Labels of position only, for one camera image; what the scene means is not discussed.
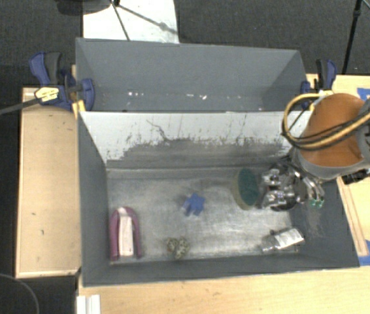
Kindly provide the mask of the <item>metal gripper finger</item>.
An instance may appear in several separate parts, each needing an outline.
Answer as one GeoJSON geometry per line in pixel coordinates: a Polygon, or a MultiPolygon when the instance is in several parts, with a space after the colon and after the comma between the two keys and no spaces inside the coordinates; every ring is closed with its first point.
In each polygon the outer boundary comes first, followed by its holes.
{"type": "Polygon", "coordinates": [[[279,185],[279,170],[269,169],[261,174],[261,181],[264,186],[278,186],[279,185]]]}
{"type": "Polygon", "coordinates": [[[261,199],[261,208],[277,208],[280,207],[281,203],[281,191],[280,190],[269,190],[263,194],[261,199]]]}

